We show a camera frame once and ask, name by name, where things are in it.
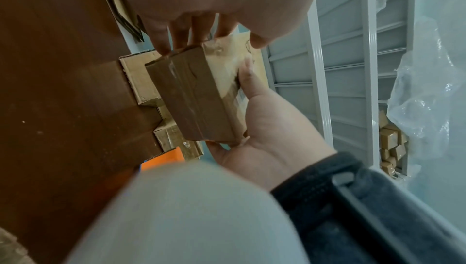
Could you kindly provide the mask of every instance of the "sleeve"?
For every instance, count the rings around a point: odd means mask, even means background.
[[[353,172],[350,191],[421,263],[466,263],[463,243],[415,206],[383,174],[369,170],[349,153],[338,153],[289,178],[272,195],[288,213],[308,257],[317,263],[376,263],[354,238],[347,214],[332,206],[334,174]]]

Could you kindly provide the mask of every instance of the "orange object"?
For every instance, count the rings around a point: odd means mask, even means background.
[[[141,164],[141,171],[146,171],[166,163],[184,162],[180,147],[164,152]]]

